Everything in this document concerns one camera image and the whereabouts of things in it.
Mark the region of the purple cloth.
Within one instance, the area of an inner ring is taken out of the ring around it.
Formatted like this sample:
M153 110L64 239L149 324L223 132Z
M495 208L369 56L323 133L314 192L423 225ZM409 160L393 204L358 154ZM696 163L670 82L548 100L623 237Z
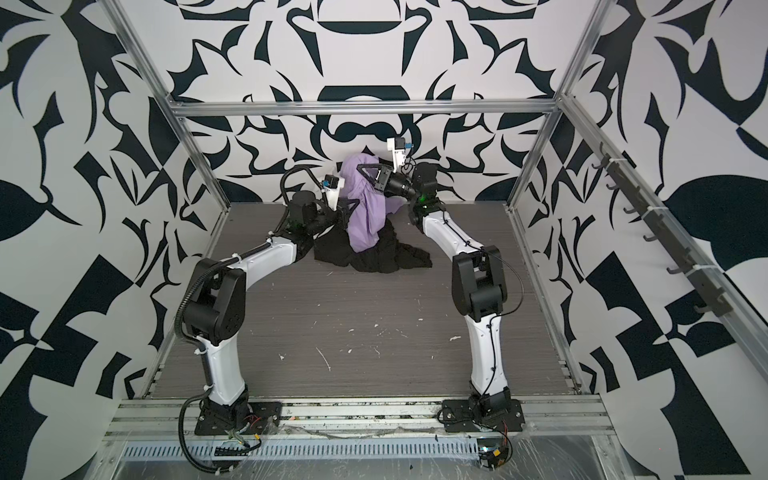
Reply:
M357 170L358 165L377 162L377 157L359 153L345 159L340 170L345 180L341 196L359 201L347 225L350 246L356 253L374 247L379 241L379 231L384 227L387 216L405 205L403 198L386 197L377 191Z

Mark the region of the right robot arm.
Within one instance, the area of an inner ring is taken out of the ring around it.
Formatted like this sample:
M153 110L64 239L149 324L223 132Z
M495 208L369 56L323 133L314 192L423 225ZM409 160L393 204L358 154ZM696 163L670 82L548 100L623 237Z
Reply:
M357 172L375 191L407 201L409 219L452 261L451 296L466 321L472 360L466 401L443 403L438 421L456 431L510 428L523 415L503 369L501 321L507 314L505 263L498 248L484 246L459 227L437 194L437 166L421 163L407 176L380 163Z

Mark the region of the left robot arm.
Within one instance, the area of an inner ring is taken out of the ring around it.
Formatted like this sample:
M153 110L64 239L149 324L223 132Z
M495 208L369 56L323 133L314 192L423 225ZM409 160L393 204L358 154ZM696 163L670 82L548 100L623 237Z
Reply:
M200 433L241 431L253 414L237 348L247 290L301 260L321 235L346 225L358 205L357 200L332 199L329 193L317 197L300 191L286 201L277 227L264 243L223 260L204 258L196 264L174 318L174 331L202 358Z

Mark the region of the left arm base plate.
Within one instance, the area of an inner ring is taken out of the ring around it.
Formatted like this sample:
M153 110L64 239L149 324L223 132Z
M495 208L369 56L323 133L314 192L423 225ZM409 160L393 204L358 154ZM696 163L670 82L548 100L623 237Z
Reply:
M194 433L197 436L225 435L236 430L241 434L263 434L280 424L281 402L245 402L223 406L204 400Z

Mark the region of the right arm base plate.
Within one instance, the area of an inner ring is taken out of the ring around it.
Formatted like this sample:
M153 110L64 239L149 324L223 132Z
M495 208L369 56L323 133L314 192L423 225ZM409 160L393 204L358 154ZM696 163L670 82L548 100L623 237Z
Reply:
M449 433L478 432L481 429L516 433L522 432L526 424L521 403L501 397L444 400L436 419Z

